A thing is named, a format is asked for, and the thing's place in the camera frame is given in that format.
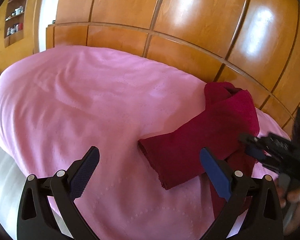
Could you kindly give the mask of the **person's right hand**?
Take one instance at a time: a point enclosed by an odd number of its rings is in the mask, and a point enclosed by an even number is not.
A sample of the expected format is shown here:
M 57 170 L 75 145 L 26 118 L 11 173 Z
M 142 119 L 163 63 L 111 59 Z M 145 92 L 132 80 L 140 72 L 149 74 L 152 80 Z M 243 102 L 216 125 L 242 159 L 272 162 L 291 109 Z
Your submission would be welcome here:
M 284 235 L 290 235 L 300 226 L 300 187 L 292 191 L 285 191 L 283 182 L 287 180 L 285 175 L 279 176 L 276 180 L 276 189 L 279 197 L 281 208 L 283 209 L 287 203 L 295 205 L 291 219 L 284 226 Z

